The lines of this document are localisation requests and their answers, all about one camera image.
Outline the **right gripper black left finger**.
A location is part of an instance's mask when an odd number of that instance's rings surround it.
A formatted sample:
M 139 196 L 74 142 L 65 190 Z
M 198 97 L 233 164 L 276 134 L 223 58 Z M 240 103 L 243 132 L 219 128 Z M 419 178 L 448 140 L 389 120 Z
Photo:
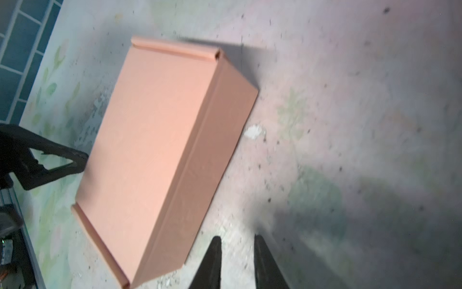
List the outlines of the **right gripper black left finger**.
M 222 248 L 221 237 L 212 238 L 189 289 L 220 289 Z

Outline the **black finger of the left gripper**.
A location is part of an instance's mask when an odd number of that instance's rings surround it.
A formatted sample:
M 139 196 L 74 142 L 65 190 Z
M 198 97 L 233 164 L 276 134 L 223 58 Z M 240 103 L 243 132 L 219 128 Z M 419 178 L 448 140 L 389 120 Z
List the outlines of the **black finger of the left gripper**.
M 84 171 L 89 155 L 15 124 L 1 124 L 1 189 L 11 189 L 16 176 L 32 190 Z

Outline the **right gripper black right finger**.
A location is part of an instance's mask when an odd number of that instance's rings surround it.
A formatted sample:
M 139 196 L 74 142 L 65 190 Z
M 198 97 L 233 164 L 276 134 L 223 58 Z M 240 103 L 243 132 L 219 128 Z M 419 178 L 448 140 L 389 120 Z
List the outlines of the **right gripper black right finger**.
M 261 235 L 254 239 L 256 289 L 289 289 L 271 251 Z

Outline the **orange paper box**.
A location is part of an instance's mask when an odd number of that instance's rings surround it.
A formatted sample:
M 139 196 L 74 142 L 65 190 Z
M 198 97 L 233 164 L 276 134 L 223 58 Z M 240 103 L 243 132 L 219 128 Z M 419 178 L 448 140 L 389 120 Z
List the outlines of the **orange paper box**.
M 121 289 L 180 269 L 258 95 L 221 43 L 135 37 L 72 213 Z

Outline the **aluminium front rail frame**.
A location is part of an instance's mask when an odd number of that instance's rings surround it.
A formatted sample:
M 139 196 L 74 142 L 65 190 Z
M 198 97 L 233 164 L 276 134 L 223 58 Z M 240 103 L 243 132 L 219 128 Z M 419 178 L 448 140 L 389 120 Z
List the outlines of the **aluminium front rail frame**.
M 13 189 L 2 189 L 1 288 L 45 287 L 16 194 Z

